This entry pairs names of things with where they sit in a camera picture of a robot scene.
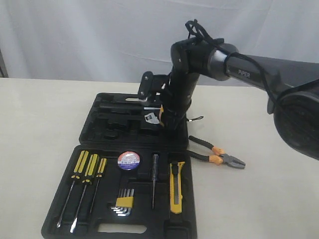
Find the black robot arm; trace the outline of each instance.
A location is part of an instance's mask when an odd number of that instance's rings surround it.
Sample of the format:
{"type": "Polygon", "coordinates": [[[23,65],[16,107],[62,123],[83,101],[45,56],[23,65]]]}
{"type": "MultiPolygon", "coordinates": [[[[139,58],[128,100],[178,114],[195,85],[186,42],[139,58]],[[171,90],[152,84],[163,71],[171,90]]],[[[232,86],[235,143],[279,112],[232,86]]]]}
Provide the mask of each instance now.
{"type": "Polygon", "coordinates": [[[318,63],[243,55],[224,39],[212,39],[197,21],[187,22],[186,28],[189,38],[171,47],[171,73],[158,77],[146,72],[138,92],[145,103],[160,93],[160,121],[166,130],[175,130],[185,116],[200,75],[218,81],[233,77],[265,90],[269,96],[267,111],[274,114],[282,139],[297,151],[319,159],[318,63]]]}

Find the white backdrop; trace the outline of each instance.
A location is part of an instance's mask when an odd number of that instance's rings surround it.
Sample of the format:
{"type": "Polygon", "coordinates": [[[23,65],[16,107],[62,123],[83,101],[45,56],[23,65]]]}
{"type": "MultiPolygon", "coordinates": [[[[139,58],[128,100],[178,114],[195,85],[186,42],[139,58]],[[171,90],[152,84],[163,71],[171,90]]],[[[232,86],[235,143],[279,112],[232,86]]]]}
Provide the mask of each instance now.
{"type": "Polygon", "coordinates": [[[318,15],[317,0],[0,0],[0,49],[10,77],[139,82],[170,71],[194,18],[241,53],[319,62],[318,15]]]}

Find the table surface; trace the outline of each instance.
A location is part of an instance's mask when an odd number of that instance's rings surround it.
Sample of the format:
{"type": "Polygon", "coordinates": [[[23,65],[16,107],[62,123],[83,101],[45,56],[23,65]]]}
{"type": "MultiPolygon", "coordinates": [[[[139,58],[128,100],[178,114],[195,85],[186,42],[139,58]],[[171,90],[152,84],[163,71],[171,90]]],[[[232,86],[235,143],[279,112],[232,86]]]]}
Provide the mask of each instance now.
{"type": "MultiPolygon", "coordinates": [[[[0,238],[41,239],[41,227],[92,102],[138,84],[0,79],[0,238]]],[[[198,238],[319,237],[319,162],[289,148],[251,87],[197,86],[189,134],[245,161],[192,159],[198,238]]],[[[209,151],[191,144],[202,154],[209,151]]]]}

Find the black plastic tool case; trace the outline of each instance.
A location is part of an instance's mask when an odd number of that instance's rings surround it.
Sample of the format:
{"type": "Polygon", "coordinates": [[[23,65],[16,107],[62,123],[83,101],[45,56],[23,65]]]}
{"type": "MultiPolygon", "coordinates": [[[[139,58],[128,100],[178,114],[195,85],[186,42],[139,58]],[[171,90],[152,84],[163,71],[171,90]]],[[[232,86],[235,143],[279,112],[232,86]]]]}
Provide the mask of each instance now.
{"type": "MultiPolygon", "coordinates": [[[[137,95],[99,93],[80,134],[80,144],[75,147],[65,169],[60,185],[42,227],[45,239],[196,239],[196,218],[186,119],[174,135],[166,135],[159,124],[145,121],[145,115],[159,111],[141,108],[131,101],[137,95]],[[89,214],[97,181],[87,187],[75,232],[70,227],[81,197],[83,185],[76,184],[67,204],[62,226],[56,228],[59,215],[68,195],[70,178],[82,150],[107,158],[105,176],[100,180],[89,214]],[[125,151],[139,154],[138,168],[126,171],[117,166],[119,155],[125,151]],[[159,179],[156,184],[155,208],[152,210],[152,155],[159,154],[159,179]],[[169,163],[185,161],[181,172],[182,213],[172,214],[169,206],[169,163]],[[118,217],[110,207],[115,205],[119,189],[134,189],[134,206],[127,217],[118,217]],[[143,225],[142,234],[100,232],[103,224],[143,225]]],[[[160,107],[156,99],[150,107],[160,107]]]]}

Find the label sticker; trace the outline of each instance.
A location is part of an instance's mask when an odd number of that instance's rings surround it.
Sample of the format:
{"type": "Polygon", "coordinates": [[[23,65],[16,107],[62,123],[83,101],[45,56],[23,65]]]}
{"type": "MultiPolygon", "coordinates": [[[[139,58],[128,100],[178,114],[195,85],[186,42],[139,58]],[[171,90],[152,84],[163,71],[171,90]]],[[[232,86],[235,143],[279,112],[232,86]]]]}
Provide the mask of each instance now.
{"type": "Polygon", "coordinates": [[[124,152],[118,158],[118,166],[124,170],[132,170],[140,164],[140,156],[131,151],[124,152]]]}
{"type": "Polygon", "coordinates": [[[148,115],[144,116],[146,122],[152,123],[152,124],[159,124],[160,121],[157,118],[157,116],[154,113],[149,113],[148,115]]]}

